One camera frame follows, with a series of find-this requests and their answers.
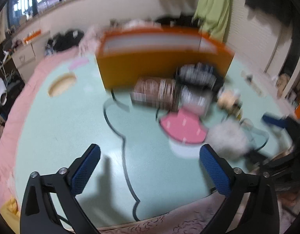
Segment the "cartoon figurine toy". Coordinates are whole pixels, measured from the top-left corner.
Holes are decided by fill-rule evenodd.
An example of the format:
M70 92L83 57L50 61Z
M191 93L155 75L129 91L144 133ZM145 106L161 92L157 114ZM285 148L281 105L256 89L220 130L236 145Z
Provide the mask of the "cartoon figurine toy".
M222 87L217 94L217 106L227 113L227 116L233 116L238 121L242 118L242 105L240 92L238 90L225 89Z

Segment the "black pouch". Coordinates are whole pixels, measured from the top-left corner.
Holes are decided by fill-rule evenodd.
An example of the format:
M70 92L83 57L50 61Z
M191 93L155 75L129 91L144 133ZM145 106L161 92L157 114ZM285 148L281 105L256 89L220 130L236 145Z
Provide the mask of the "black pouch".
M211 90L215 94L224 85L224 77L211 64L198 62L177 69L175 80L184 86L200 90Z

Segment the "white fluffy fur ball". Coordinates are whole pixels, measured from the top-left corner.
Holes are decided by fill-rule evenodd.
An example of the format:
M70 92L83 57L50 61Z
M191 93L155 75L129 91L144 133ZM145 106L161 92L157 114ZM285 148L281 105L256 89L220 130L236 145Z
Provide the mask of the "white fluffy fur ball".
M236 160L250 150L250 142L238 122L226 120L208 130L206 144L220 156Z

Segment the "clear plastic bag pink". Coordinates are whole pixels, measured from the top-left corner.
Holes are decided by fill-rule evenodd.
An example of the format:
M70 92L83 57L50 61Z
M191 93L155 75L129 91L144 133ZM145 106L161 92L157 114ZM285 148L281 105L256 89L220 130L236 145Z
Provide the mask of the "clear plastic bag pink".
M204 117L213 100L213 92L183 86L180 93L180 103L185 110Z

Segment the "brown patterned card box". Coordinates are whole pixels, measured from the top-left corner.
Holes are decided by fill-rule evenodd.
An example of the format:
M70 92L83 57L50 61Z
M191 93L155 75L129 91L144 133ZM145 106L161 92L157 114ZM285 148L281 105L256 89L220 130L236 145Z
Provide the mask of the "brown patterned card box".
M174 79L143 77L138 79L130 97L136 105L176 112L179 93L180 88Z

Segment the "green hanging cloth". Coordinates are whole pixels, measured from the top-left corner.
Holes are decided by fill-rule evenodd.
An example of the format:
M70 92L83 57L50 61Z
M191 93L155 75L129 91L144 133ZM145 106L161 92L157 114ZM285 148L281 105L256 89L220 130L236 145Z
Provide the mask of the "green hanging cloth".
M199 21L199 31L222 42L229 21L231 0L199 0L194 19Z

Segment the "black clothes pile right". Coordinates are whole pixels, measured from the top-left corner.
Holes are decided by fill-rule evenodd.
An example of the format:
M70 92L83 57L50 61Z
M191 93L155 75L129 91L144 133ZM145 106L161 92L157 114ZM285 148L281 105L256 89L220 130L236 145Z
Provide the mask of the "black clothes pile right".
M193 15L181 14L178 17L162 16L155 19L155 22L168 27L178 26L199 28L199 19L194 19Z

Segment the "black clothes pile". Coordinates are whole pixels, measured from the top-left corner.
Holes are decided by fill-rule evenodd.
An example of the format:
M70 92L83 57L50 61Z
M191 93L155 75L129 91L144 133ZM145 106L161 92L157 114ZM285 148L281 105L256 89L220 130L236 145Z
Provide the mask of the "black clothes pile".
M45 45L46 54L63 52L72 47L78 47L84 32L78 29L68 30L65 33L57 33L52 38L49 38Z
M178 17L162 16L155 19L155 22L168 27L178 26L199 28L199 19L194 19L193 15L181 14Z

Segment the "white drawer cabinet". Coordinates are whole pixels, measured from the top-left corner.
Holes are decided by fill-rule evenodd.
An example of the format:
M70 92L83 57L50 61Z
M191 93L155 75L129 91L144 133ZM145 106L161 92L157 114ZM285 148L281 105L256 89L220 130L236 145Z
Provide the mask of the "white drawer cabinet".
M50 37L50 31L44 32L13 53L13 63L25 83L30 79L36 66L44 58L45 46Z

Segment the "pink floral quilt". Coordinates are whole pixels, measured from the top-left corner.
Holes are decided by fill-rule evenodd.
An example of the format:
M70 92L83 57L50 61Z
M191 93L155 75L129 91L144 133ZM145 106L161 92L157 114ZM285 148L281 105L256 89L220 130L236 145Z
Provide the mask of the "pink floral quilt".
M95 53L101 44L101 39L105 32L113 30L134 30L144 28L162 28L160 23L151 19L111 19L109 25L92 25L82 37L78 45L79 55L85 56L88 53Z

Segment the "orange cardboard box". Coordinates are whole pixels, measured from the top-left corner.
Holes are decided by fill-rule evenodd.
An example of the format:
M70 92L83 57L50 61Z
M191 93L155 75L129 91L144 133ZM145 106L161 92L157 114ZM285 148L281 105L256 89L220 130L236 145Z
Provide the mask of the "orange cardboard box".
M141 77L172 78L183 65L208 63L225 76L234 53L189 27L105 32L96 53L105 89L128 88Z

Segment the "black clothes pile left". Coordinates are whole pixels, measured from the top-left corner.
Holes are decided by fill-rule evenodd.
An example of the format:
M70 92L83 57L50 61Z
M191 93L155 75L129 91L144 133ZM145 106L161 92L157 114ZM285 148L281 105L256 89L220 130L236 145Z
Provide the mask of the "black clothes pile left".
M78 29L68 30L65 33L57 33L52 38L49 38L45 45L46 54L63 52L72 47L78 47L84 32Z

